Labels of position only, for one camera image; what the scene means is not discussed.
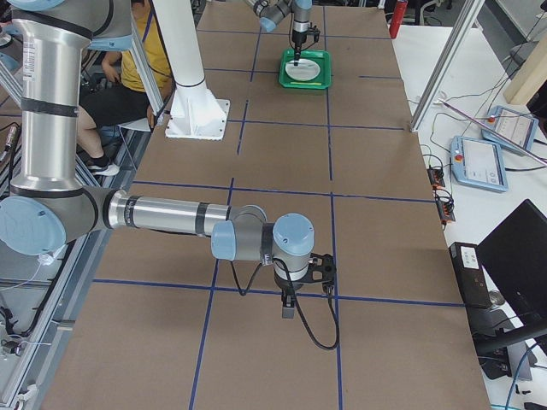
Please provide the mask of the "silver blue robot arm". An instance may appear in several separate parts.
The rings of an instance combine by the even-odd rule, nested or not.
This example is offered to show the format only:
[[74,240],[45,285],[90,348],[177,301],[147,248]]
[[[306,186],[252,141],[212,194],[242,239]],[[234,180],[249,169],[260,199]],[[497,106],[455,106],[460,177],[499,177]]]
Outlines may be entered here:
[[287,16],[292,18],[291,41],[295,54],[303,51],[303,45],[308,36],[313,35],[318,39],[316,27],[310,21],[313,2],[311,0],[277,1],[271,4],[269,1],[249,0],[245,3],[259,18],[260,25],[266,32],[272,32]]

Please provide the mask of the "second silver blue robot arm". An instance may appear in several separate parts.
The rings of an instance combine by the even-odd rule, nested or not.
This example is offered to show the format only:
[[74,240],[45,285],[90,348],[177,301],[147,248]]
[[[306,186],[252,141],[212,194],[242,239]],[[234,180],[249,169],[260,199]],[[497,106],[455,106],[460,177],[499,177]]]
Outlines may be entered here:
[[23,37],[21,171],[1,203],[1,239],[23,255],[59,249],[89,232],[122,226],[211,241],[219,260],[272,266],[282,314],[301,313],[296,292],[313,279],[314,227],[301,214],[268,222],[254,205],[230,207],[82,185],[75,177],[79,78],[84,49],[136,44],[127,1],[15,1]]

